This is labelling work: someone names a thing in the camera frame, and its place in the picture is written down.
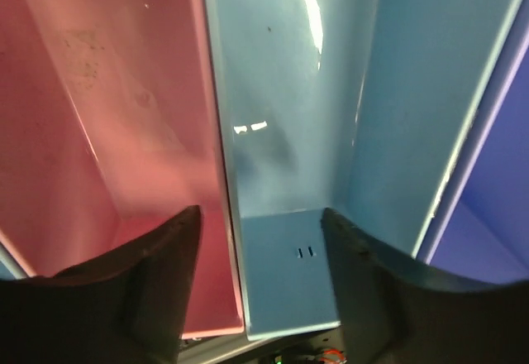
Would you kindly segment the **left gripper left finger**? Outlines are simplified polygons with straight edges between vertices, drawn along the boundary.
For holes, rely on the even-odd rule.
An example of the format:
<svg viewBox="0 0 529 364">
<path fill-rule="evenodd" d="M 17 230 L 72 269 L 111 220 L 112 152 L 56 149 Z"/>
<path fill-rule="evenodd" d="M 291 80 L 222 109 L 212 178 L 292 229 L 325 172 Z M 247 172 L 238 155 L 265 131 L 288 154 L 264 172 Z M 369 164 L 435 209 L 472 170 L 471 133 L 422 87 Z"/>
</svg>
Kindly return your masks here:
<svg viewBox="0 0 529 364">
<path fill-rule="evenodd" d="M 190 206 L 51 277 L 1 283 L 4 363 L 175 363 L 202 236 Z"/>
</svg>

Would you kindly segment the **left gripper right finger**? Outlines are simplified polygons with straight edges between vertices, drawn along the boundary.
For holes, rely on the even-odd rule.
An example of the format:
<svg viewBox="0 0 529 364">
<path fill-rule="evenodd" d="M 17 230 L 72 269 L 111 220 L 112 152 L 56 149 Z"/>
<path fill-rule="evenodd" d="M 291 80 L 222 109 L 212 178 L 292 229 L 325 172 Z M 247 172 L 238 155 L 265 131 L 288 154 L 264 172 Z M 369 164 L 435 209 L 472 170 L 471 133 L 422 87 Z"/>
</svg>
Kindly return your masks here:
<svg viewBox="0 0 529 364">
<path fill-rule="evenodd" d="M 327 262 L 350 363 L 526 363 L 528 283 L 437 269 L 322 212 Z"/>
</svg>

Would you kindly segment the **four-compartment colourful organizer tray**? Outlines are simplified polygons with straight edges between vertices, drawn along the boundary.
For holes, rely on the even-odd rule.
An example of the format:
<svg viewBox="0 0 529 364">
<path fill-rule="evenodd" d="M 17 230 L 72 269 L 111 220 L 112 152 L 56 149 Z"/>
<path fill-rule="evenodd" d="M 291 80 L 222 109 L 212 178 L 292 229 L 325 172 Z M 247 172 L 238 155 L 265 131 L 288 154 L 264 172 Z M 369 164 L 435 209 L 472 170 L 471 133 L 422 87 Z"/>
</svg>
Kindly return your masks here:
<svg viewBox="0 0 529 364">
<path fill-rule="evenodd" d="M 522 0 L 1 0 L 1 276 L 197 204 L 185 338 L 338 324 L 325 207 L 416 255 Z"/>
</svg>

